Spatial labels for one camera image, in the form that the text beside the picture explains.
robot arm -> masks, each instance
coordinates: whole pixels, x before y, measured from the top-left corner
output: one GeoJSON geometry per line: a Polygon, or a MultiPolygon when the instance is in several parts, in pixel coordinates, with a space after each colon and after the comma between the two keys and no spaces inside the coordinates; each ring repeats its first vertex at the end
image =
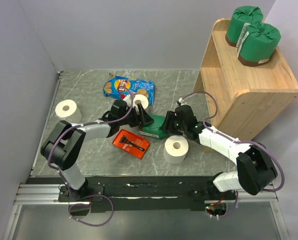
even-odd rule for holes
{"type": "MultiPolygon", "coordinates": [[[[58,169],[63,178],[71,188],[71,192],[78,198],[88,194],[88,181],[80,172],[76,161],[83,142],[98,138],[108,138],[119,131],[120,126],[129,125],[136,127],[139,125],[146,126],[153,123],[153,119],[146,113],[143,106],[138,104],[130,113],[128,105],[123,100],[115,100],[111,109],[107,111],[100,119],[95,122],[85,123],[80,127],[69,131],[62,141],[55,147],[51,158],[51,165],[58,169]]],[[[47,140],[43,143],[40,153],[48,159],[52,148],[59,136],[72,126],[80,124],[71,124],[67,121],[59,121],[50,133],[47,140]]]]}
{"type": "MultiPolygon", "coordinates": [[[[59,173],[61,172],[76,197],[82,198],[88,194],[88,181],[76,164],[83,142],[111,137],[123,125],[147,126],[154,121],[141,104],[135,108],[125,116],[128,111],[127,103],[123,100],[116,100],[111,109],[97,120],[98,123],[108,122],[107,124],[85,123],[69,131],[62,139],[63,141],[55,147],[51,164],[58,169],[59,173]],[[114,122],[123,116],[125,116],[123,120],[114,122]]],[[[219,134],[221,132],[215,127],[208,123],[205,124],[208,128],[202,121],[197,121],[189,105],[180,104],[175,111],[167,112],[161,130],[174,135],[185,134],[188,139],[216,150],[237,165],[237,171],[220,172],[213,177],[213,185],[217,191],[244,189],[247,193],[256,195],[277,177],[278,174],[271,158],[263,150],[247,143],[237,144],[239,140],[224,133],[221,136],[219,134]]],[[[56,140],[70,127],[72,124],[66,121],[60,121],[56,125],[40,150],[46,159],[48,159],[56,140]]]]}
{"type": "Polygon", "coordinates": [[[240,143],[208,123],[198,122],[191,107],[179,104],[175,112],[168,111],[162,130],[176,135],[185,134],[188,139],[209,147],[230,159],[237,170],[218,173],[213,184],[220,192],[245,190],[251,195],[258,194],[277,177],[271,158],[260,148],[240,143]]]}

chip bag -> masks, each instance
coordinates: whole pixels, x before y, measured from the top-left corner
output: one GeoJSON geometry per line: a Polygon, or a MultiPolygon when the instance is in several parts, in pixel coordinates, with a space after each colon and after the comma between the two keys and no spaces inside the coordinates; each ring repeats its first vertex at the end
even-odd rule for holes
{"type": "Polygon", "coordinates": [[[148,99],[150,106],[154,104],[155,84],[153,81],[115,76],[111,73],[109,73],[109,76],[109,80],[103,87],[103,94],[106,97],[123,100],[129,95],[124,88],[126,87],[133,93],[144,95],[148,99]]]}

gray marble surface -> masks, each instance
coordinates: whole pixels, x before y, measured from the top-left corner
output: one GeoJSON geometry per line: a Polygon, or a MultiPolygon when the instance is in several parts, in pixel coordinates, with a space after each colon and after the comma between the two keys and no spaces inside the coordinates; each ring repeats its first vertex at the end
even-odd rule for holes
{"type": "MultiPolygon", "coordinates": [[[[103,86],[109,78],[109,72],[129,78],[152,80],[155,84],[153,107],[149,112],[165,116],[173,110],[179,97],[193,91],[198,71],[189,70],[67,70],[60,75],[52,111],[48,120],[43,141],[59,121],[55,114],[56,105],[66,99],[74,100],[82,113],[82,122],[90,122],[109,110],[113,98],[103,95],[103,86]]],[[[188,98],[198,120],[208,115],[206,97],[195,94],[188,98]]],[[[124,129],[137,133],[137,128],[124,129]]],[[[213,176],[219,172],[235,170],[235,165],[226,157],[216,152],[202,152],[202,147],[193,141],[189,142],[189,151],[180,164],[170,164],[164,159],[166,139],[150,141],[150,147],[140,160],[123,150],[114,147],[110,138],[99,138],[85,142],[81,148],[77,164],[86,176],[213,176]]],[[[37,157],[32,175],[54,176],[57,173],[48,168],[47,161],[40,154],[37,157]]]]}

toilet paper roll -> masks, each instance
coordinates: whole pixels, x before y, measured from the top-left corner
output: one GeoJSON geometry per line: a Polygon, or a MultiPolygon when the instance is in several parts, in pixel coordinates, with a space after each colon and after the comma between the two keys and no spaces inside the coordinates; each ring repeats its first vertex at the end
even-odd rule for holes
{"type": "Polygon", "coordinates": [[[59,119],[71,124],[79,124],[83,118],[76,102],[70,99],[59,102],[55,107],[55,114],[59,119]]]}
{"type": "MultiPolygon", "coordinates": [[[[131,106],[131,97],[130,94],[127,95],[124,99],[123,99],[128,106],[131,106]]],[[[148,102],[148,98],[144,95],[141,94],[135,94],[134,98],[133,98],[133,106],[136,107],[135,110],[137,112],[137,114],[139,114],[139,109],[137,107],[137,104],[141,104],[144,110],[148,109],[149,106],[149,102],[148,102]]]]}
{"type": "Polygon", "coordinates": [[[257,6],[240,6],[236,8],[225,34],[225,40],[230,46],[238,47],[246,27],[249,24],[261,23],[263,18],[264,15],[257,6]]]}
{"type": "Polygon", "coordinates": [[[164,159],[171,164],[181,163],[188,152],[188,141],[183,136],[171,136],[164,143],[164,159]]]}

wooden shelf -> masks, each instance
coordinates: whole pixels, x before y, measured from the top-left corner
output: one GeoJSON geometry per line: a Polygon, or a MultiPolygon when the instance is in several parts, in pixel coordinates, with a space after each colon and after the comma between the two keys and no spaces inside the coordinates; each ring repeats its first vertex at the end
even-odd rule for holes
{"type": "MultiPolygon", "coordinates": [[[[219,19],[204,53],[194,91],[206,91],[218,103],[212,124],[240,140],[251,140],[298,96],[298,82],[277,47],[267,64],[244,66],[225,35],[230,19],[219,19]]],[[[210,115],[215,112],[207,97],[210,115]]]]}

